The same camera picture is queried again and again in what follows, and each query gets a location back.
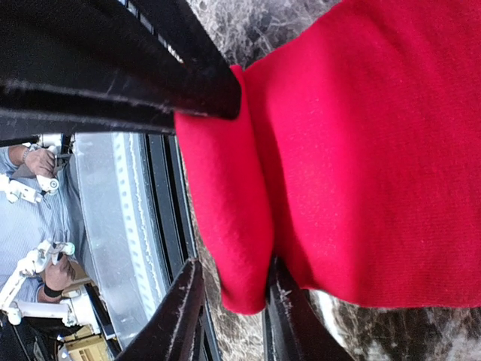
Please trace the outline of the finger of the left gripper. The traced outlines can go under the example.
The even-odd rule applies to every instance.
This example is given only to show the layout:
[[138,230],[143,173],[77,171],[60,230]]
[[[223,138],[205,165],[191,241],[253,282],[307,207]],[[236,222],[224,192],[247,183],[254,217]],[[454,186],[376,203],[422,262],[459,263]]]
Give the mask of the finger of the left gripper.
[[1,83],[229,120],[241,108],[185,1],[3,1]]
[[152,109],[109,109],[85,114],[1,109],[1,146],[31,141],[43,134],[133,132],[173,135],[174,115]]

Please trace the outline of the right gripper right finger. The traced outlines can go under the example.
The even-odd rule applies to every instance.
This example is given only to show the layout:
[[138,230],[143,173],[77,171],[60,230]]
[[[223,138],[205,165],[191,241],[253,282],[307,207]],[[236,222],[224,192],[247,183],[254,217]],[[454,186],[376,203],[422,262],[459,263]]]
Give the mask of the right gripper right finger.
[[266,360],[351,360],[319,321],[284,262],[274,257],[262,316]]

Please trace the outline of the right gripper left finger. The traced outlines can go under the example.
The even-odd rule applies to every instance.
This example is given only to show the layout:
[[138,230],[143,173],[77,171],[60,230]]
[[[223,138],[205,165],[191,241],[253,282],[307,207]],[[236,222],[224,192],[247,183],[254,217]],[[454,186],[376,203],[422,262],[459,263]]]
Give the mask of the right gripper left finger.
[[198,360],[203,340],[204,279],[188,259],[148,324],[117,360]]

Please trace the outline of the red sock plain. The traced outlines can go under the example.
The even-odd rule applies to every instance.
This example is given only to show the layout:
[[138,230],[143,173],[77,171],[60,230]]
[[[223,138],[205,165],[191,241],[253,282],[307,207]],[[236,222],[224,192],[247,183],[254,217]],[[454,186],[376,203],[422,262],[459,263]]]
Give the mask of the red sock plain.
[[362,307],[479,306],[478,1],[343,1],[233,71],[236,120],[174,118],[228,310],[272,256]]

